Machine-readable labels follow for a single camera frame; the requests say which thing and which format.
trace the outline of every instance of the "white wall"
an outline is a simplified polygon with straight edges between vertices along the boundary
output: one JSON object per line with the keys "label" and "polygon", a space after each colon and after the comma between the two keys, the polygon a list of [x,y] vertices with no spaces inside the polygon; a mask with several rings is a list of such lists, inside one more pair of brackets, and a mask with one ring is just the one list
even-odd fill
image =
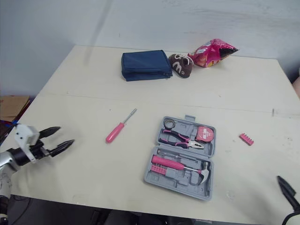
{"label": "white wall", "polygon": [[236,54],[300,66],[299,0],[1,0],[2,94],[36,95],[73,44]]}

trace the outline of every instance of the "gray tool case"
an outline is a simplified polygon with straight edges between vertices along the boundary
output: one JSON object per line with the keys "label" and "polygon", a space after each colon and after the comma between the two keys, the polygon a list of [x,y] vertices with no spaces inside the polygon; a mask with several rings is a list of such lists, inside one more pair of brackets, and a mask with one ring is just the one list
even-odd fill
{"label": "gray tool case", "polygon": [[[172,119],[175,121],[175,127],[172,128],[182,135],[188,136],[192,141],[195,140],[198,127],[203,126],[210,128],[214,133],[214,138],[211,142],[199,142],[204,145],[204,149],[195,149],[188,147],[184,149],[179,146],[172,146],[159,141],[160,138],[170,142],[181,142],[176,137],[164,134],[164,121]],[[146,182],[167,188],[194,198],[208,201],[212,196],[214,164],[211,157],[215,154],[216,130],[215,128],[199,123],[195,123],[195,117],[185,116],[185,120],[164,117],[160,123],[159,133],[157,136],[158,145],[152,150],[152,155],[147,164],[144,179]],[[173,160],[183,164],[185,167],[190,167],[196,170],[203,168],[203,163],[208,162],[209,175],[207,180],[200,184],[203,180],[203,175],[189,170],[176,170],[170,167],[161,166],[152,163],[153,156]],[[164,171],[164,175],[153,171],[153,166],[159,166]]]}

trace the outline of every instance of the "tape measure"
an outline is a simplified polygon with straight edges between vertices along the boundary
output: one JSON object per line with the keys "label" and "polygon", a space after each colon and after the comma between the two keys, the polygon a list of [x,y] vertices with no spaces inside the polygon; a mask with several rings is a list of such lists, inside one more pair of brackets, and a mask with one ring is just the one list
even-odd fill
{"label": "tape measure", "polygon": [[214,132],[208,127],[198,127],[196,141],[211,142],[214,139]]}

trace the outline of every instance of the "pink screwdriver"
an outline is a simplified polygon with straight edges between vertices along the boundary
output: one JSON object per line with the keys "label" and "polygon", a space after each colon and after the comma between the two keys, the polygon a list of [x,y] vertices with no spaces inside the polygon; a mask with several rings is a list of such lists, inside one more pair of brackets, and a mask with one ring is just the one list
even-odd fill
{"label": "pink screwdriver", "polygon": [[194,171],[197,172],[198,174],[201,174],[201,170],[195,170],[189,167],[185,167],[183,164],[175,162],[173,160],[169,160],[166,158],[161,158],[161,157],[157,157],[157,156],[153,156],[152,158],[152,163],[154,164],[160,164],[160,165],[164,165],[176,170],[188,170],[188,171]]}
{"label": "pink screwdriver", "polygon": [[118,134],[120,133],[120,131],[123,129],[123,127],[125,126],[125,123],[127,122],[127,120],[129,120],[129,118],[136,112],[137,109],[134,109],[129,116],[127,116],[127,118],[120,123],[118,126],[115,127],[115,129],[106,137],[106,142],[110,143],[112,142],[116,136],[118,136]]}

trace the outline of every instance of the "navy blue pouch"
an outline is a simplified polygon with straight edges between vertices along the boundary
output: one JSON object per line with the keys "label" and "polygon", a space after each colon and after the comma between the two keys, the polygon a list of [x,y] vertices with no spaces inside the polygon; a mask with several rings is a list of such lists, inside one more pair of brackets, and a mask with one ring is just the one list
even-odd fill
{"label": "navy blue pouch", "polygon": [[126,81],[154,80],[172,76],[171,64],[163,50],[123,53],[121,64]]}

